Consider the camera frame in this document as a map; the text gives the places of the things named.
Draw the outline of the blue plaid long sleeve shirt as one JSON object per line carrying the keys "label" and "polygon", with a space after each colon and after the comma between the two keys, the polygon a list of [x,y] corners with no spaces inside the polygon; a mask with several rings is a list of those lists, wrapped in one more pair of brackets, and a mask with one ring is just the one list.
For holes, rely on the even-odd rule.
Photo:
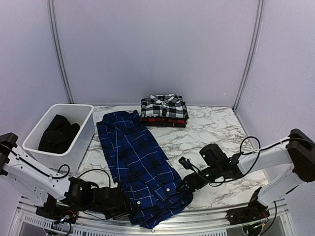
{"label": "blue plaid long sleeve shirt", "polygon": [[136,110],[105,114],[96,127],[113,181],[137,208],[131,224],[152,229],[192,202],[176,190],[182,179]]}

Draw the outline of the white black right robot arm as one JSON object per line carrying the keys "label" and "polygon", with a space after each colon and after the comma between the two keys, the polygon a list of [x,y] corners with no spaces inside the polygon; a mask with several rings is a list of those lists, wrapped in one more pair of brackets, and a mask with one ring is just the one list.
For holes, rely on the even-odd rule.
{"label": "white black right robot arm", "polygon": [[203,147],[199,154],[207,164],[207,168],[200,171],[188,159],[180,158],[179,163],[193,172],[183,178],[177,191],[193,193],[206,184],[225,184],[260,170],[287,166],[286,170],[267,185],[256,189],[247,206],[227,211],[226,219],[231,225],[268,217],[268,206],[275,200],[292,192],[299,185],[315,180],[315,143],[297,128],[271,145],[259,146],[249,152],[240,150],[231,157],[217,144]]}

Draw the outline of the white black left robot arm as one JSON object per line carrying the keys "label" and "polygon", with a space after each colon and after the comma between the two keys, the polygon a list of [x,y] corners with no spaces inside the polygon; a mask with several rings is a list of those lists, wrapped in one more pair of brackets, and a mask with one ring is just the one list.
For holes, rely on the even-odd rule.
{"label": "white black left robot arm", "polygon": [[92,211],[106,219],[118,219],[136,212],[120,188],[99,187],[69,173],[57,173],[24,152],[17,140],[14,133],[0,137],[0,177],[32,202],[37,215],[62,220]]}

